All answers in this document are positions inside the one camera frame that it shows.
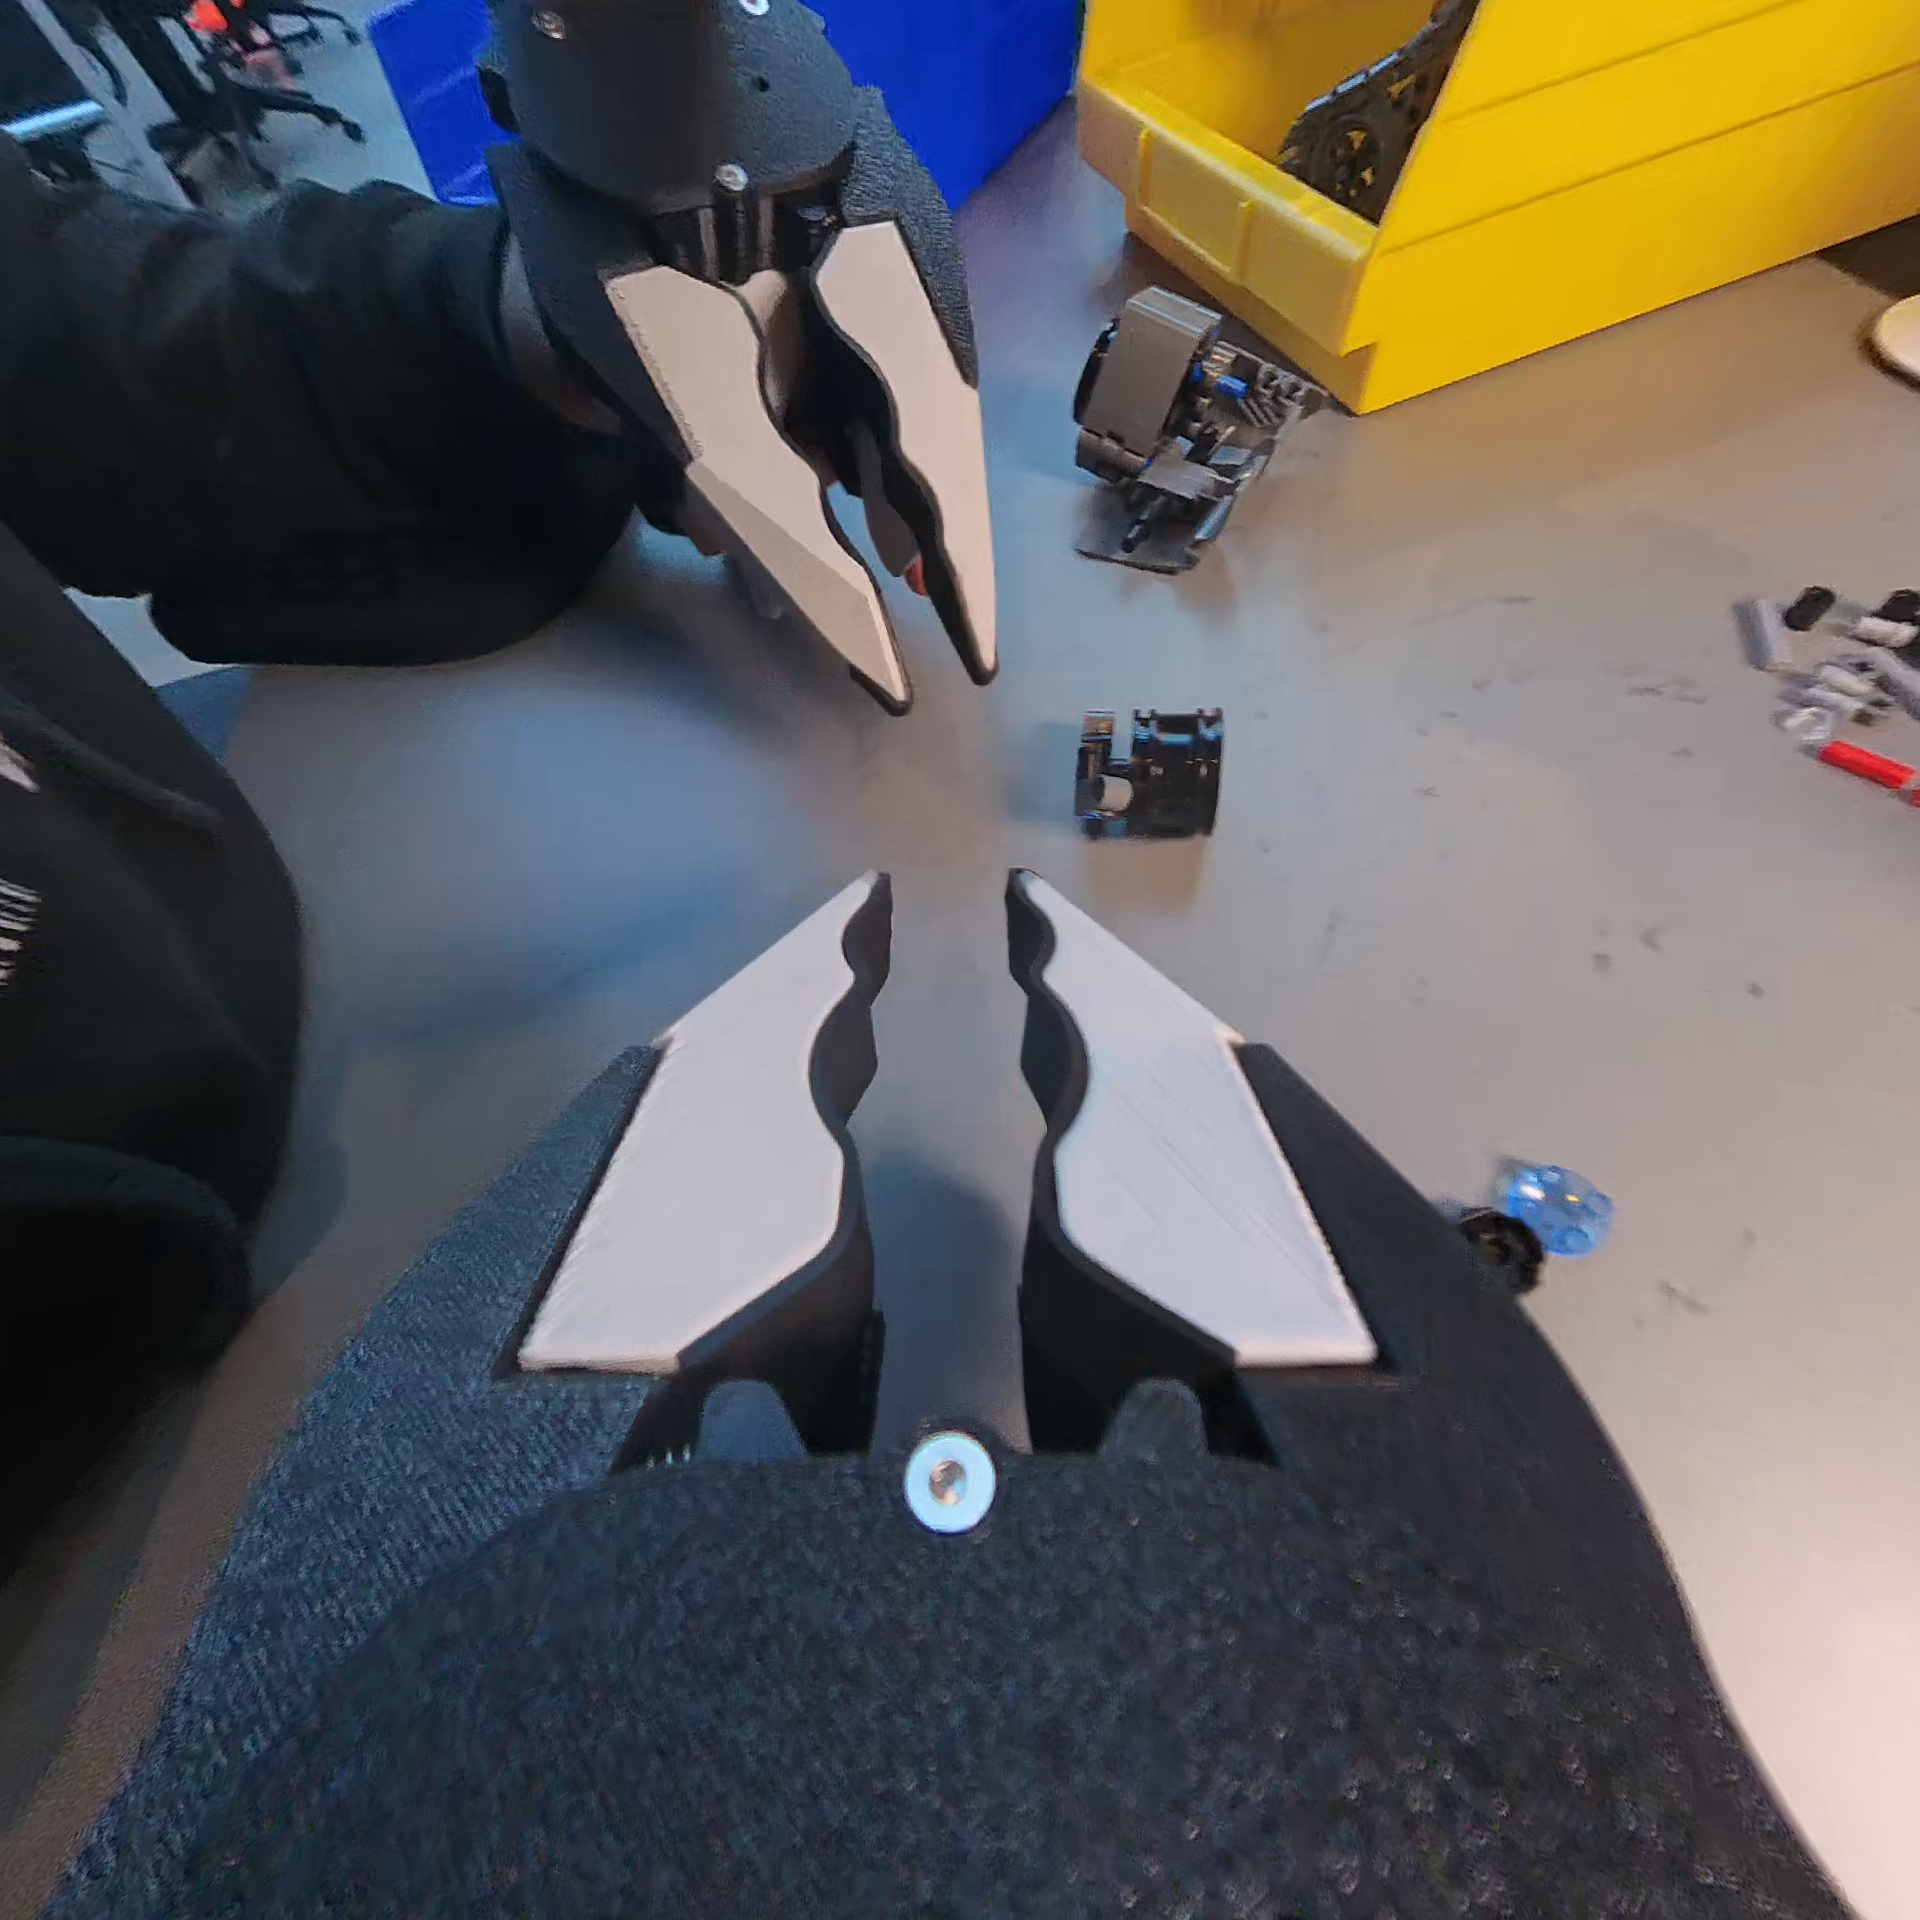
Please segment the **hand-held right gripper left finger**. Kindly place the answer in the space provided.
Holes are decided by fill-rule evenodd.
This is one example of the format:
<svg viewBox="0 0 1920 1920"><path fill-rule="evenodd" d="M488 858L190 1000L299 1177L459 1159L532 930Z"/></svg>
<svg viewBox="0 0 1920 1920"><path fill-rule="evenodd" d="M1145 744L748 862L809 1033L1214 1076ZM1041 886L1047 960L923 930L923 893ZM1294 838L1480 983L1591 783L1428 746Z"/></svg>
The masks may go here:
<svg viewBox="0 0 1920 1920"><path fill-rule="evenodd" d="M865 1223L850 1120L894 886L866 870L657 1041L520 1342L526 1373L682 1375Z"/></svg>

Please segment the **person's left hand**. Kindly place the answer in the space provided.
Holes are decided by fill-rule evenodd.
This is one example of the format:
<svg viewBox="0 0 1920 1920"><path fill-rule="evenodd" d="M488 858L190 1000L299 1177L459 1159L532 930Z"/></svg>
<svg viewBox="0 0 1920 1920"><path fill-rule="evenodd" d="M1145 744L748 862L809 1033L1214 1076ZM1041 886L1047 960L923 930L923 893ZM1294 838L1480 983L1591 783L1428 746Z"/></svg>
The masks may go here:
<svg viewBox="0 0 1920 1920"><path fill-rule="evenodd" d="M922 545L889 496L887 468L874 430L860 418L847 422L833 461L842 489L860 502L878 559L908 590L926 597Z"/></svg>

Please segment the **black office chair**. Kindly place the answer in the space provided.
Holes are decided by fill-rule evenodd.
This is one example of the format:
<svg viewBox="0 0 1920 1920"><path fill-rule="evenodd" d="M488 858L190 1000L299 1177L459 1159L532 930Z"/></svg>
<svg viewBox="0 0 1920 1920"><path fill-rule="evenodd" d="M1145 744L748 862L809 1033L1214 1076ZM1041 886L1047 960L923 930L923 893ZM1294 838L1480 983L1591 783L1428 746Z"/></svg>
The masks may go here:
<svg viewBox="0 0 1920 1920"><path fill-rule="evenodd" d="M278 185L263 143L274 116L304 118L355 146L366 128L304 87L297 47L323 42L336 29L346 46L369 39L330 5L307 2L178 2L134 5L129 25L150 32L143 46L159 56L150 68L168 103L168 118L147 140L187 205L207 204L207 182L241 175Z"/></svg>

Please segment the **pile of small brick pieces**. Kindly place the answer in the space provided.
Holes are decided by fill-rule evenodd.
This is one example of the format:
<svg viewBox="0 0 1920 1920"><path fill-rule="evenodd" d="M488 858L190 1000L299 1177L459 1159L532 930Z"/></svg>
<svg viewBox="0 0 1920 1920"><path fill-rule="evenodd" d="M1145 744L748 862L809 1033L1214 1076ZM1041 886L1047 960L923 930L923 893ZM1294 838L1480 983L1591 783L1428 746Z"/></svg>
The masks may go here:
<svg viewBox="0 0 1920 1920"><path fill-rule="evenodd" d="M1814 582L1732 607L1744 661L1772 682L1772 724L1814 761L1918 808L1918 590L1880 600Z"/></svg>

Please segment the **grey desk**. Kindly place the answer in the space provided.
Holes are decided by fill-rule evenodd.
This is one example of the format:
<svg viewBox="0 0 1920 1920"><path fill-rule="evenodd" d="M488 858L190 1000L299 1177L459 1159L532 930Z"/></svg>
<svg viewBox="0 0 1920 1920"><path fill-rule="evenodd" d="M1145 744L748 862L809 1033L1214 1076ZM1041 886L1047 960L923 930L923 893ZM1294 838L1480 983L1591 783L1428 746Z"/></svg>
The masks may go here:
<svg viewBox="0 0 1920 1920"><path fill-rule="evenodd" d="M4 1586L4 1914L145 1744L304 1391L625 1046L866 868L897 884L855 1116L880 1425L1010 1421L1041 1117L1002 888L1042 873L1268 1041L1428 1194L1554 1161L1617 1202L1531 1313L1608 1421L1720 1684L1862 1914L1915 1914L1915 810L1814 765L1748 597L1915 584L1915 392L1820 257L1310 420L1183 580L1075 551L1070 397L1145 280L1073 110L956 215L999 677L897 599L884 716L639 534L483 662L186 678L296 874L312 1026L267 1288ZM1216 826L1091 838L1087 712L1222 709Z"/></svg>

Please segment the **grey black brick model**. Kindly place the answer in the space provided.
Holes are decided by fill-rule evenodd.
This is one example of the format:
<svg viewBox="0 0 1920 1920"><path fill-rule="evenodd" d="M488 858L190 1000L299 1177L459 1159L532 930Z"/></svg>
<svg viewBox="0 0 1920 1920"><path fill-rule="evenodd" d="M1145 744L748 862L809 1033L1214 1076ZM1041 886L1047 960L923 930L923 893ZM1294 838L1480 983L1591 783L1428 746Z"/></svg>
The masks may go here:
<svg viewBox="0 0 1920 1920"><path fill-rule="evenodd" d="M1183 575L1222 537L1281 439L1330 406L1308 376L1150 285L1102 329L1073 400L1075 464L1097 482L1081 556Z"/></svg>

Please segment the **clear blue round stud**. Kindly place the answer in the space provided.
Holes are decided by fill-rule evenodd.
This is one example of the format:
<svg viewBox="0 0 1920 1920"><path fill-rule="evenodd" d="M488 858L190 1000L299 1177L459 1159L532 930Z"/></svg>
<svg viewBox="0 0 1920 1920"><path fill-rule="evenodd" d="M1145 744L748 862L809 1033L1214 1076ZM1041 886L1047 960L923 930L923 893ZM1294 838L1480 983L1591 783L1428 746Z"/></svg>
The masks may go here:
<svg viewBox="0 0 1920 1920"><path fill-rule="evenodd" d="M1514 1216L1548 1257L1590 1257L1603 1247L1617 1220L1617 1202L1572 1167L1510 1161L1500 1184L1500 1212Z"/></svg>

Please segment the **small black round piece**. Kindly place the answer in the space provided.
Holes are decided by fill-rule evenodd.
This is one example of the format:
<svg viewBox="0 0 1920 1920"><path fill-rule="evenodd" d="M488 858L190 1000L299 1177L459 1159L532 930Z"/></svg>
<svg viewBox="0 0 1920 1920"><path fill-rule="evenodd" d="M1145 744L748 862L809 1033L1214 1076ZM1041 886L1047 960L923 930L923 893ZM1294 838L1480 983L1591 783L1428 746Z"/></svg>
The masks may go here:
<svg viewBox="0 0 1920 1920"><path fill-rule="evenodd" d="M1528 1220L1497 1207L1467 1207L1454 1224L1482 1265L1515 1295L1531 1293L1544 1282L1548 1249Z"/></svg>

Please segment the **yellow storage bin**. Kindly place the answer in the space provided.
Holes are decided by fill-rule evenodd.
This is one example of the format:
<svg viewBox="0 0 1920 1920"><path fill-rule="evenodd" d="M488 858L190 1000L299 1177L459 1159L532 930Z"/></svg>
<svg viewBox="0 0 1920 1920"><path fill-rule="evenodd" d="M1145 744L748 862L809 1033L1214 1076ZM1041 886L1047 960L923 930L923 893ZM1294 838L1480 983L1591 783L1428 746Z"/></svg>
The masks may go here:
<svg viewBox="0 0 1920 1920"><path fill-rule="evenodd" d="M1128 228L1356 413L1915 213L1915 2L1480 5L1382 223L1278 167L1433 5L1094 2Z"/></svg>

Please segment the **black toy wheel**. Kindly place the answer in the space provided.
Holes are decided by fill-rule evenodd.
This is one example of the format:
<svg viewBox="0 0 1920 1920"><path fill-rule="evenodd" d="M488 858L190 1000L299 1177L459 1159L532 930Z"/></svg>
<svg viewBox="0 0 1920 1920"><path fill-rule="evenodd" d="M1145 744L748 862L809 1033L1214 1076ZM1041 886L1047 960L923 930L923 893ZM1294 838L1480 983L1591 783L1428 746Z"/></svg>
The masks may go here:
<svg viewBox="0 0 1920 1920"><path fill-rule="evenodd" d="M1222 709L1137 709L1120 778L1120 825L1131 838L1212 836L1225 751Z"/></svg>

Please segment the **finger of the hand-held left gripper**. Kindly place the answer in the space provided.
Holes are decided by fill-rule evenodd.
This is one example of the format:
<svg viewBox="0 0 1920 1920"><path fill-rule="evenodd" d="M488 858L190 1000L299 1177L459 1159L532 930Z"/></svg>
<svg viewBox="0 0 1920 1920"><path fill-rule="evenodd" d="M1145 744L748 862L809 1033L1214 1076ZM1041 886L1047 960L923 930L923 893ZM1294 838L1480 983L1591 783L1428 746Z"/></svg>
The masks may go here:
<svg viewBox="0 0 1920 1920"><path fill-rule="evenodd" d="M745 296L672 266L608 276L606 294L680 431L696 520L880 706L906 712L914 695L891 616L872 568L834 528L826 482L776 420L761 327Z"/></svg>
<svg viewBox="0 0 1920 1920"><path fill-rule="evenodd" d="M919 542L929 600L979 685L999 673L996 570L976 385L960 368L898 223L840 231L809 270L852 374L852 418L880 442L887 490Z"/></svg>

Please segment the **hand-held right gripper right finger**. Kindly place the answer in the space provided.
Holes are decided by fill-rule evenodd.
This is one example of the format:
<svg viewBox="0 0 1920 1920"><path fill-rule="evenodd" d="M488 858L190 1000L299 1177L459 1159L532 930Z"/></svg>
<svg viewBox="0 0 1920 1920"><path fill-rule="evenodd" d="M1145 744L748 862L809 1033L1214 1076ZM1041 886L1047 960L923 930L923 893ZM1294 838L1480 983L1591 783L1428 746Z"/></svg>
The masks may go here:
<svg viewBox="0 0 1920 1920"><path fill-rule="evenodd" d="M1375 1365L1242 1033L1033 870L1010 870L1006 916L1065 1252L1239 1369Z"/></svg>

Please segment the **yellow toy tracked vehicle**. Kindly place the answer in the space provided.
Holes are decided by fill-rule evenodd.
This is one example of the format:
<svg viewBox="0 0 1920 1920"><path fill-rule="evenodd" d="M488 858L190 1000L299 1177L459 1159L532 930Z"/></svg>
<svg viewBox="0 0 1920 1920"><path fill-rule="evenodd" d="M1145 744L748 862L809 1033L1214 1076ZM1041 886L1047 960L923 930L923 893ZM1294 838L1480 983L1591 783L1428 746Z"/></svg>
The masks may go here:
<svg viewBox="0 0 1920 1920"><path fill-rule="evenodd" d="M1478 8L1478 2L1433 5L1401 47L1308 103L1281 143L1278 167L1367 223L1382 223Z"/></svg>

